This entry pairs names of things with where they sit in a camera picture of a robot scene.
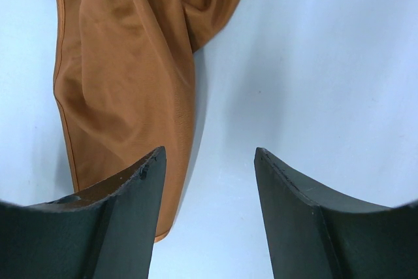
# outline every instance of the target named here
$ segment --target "white background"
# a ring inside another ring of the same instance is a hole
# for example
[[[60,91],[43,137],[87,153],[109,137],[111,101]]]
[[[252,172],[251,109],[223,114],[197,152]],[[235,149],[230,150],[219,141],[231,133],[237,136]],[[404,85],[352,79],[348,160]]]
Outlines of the white background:
[[[0,199],[72,193],[52,95],[55,0],[0,0]],[[418,199],[417,0],[242,0],[196,54],[183,203],[151,279],[272,278],[253,155],[346,194]]]

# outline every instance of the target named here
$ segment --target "fabric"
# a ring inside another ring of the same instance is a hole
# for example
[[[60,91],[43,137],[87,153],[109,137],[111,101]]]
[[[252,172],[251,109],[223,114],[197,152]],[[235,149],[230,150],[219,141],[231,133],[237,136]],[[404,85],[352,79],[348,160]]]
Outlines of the fabric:
[[[238,2],[57,0],[54,93],[74,189],[165,146],[156,240],[174,221],[191,152],[193,52],[227,23]]]

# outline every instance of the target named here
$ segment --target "black plastic part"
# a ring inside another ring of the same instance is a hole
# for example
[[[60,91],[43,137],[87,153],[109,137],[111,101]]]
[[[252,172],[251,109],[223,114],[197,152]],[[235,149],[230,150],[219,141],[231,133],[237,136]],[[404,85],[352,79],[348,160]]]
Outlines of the black plastic part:
[[[275,278],[418,278],[418,202],[354,199],[263,148],[255,173]]]
[[[0,278],[147,278],[165,167],[165,149],[157,148],[57,201],[0,202]]]

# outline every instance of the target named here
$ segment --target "fabric fold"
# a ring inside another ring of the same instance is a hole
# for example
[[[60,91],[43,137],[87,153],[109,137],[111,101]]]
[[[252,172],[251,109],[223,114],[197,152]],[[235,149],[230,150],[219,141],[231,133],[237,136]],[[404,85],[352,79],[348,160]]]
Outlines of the fabric fold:
[[[193,140],[193,52],[239,0],[57,0],[54,93],[76,191],[158,146],[167,175],[156,239],[170,230]]]

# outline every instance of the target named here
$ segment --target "folded fabric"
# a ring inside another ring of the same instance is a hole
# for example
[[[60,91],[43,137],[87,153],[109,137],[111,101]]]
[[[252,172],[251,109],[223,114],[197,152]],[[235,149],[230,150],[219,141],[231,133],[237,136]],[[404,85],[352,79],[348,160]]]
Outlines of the folded fabric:
[[[239,0],[57,0],[54,93],[75,191],[158,146],[167,174],[156,240],[169,232],[193,140],[193,52]]]

